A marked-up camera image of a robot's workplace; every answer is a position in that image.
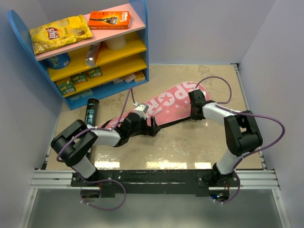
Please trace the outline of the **pink SPORT racket bag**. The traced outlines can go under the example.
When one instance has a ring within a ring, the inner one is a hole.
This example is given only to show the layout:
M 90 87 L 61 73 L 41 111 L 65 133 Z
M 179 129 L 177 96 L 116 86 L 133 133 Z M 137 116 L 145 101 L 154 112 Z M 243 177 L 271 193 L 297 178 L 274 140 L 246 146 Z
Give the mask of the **pink SPORT racket bag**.
M 202 85 L 197 85 L 196 82 L 179 83 L 145 102 L 149 106 L 147 116 L 155 117 L 159 126 L 189 117 L 188 93 L 195 89 L 200 89 L 205 99 L 210 100 L 209 92 Z

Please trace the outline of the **black BOKA shuttlecock tube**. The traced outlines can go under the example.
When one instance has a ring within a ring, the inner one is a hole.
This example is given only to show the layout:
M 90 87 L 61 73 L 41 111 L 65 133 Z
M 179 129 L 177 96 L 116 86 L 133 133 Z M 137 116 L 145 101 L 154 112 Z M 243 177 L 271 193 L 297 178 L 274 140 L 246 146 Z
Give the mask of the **black BOKA shuttlecock tube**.
M 87 101 L 86 113 L 85 113 L 85 124 L 89 126 L 95 126 L 97 111 L 99 106 L 99 100 L 90 98 Z

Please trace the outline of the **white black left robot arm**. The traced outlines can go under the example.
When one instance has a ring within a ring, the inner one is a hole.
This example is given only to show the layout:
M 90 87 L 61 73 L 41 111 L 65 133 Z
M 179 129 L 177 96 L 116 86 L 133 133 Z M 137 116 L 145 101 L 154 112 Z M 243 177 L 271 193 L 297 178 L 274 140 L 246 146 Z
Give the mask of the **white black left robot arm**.
M 145 117 L 129 113 L 122 123 L 114 129 L 104 129 L 86 125 L 82 120 L 74 121 L 51 142 L 51 148 L 57 153 L 57 159 L 74 169 L 87 186 L 94 186 L 101 175 L 90 162 L 87 152 L 96 145 L 120 147 L 137 135 L 154 137 L 161 130 L 155 117 L 150 117 L 150 125 Z

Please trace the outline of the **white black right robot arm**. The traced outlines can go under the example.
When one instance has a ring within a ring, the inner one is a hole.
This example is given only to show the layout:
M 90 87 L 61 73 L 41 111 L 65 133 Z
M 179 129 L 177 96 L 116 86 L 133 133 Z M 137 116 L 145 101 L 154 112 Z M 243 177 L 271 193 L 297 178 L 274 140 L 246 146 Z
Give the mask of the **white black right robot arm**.
M 199 89 L 189 92 L 188 95 L 192 120 L 212 119 L 224 126 L 228 149 L 213 165 L 211 173 L 203 177 L 206 185 L 221 187 L 233 177 L 237 163 L 241 161 L 243 155 L 260 147 L 263 138 L 257 122 L 249 110 L 227 111 L 215 101 L 207 101 Z

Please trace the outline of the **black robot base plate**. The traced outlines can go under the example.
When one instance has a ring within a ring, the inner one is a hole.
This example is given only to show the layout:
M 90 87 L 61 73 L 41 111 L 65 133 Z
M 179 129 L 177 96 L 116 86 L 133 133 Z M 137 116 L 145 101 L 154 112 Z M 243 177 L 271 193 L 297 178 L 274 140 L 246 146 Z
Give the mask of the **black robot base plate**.
M 177 194 L 211 197 L 224 202 L 230 198 L 229 189 L 240 188 L 236 173 L 223 186 L 210 187 L 203 177 L 211 170 L 99 170 L 101 180 L 89 183 L 73 174 L 72 187 L 80 187 L 84 197 L 113 198 L 116 194 Z

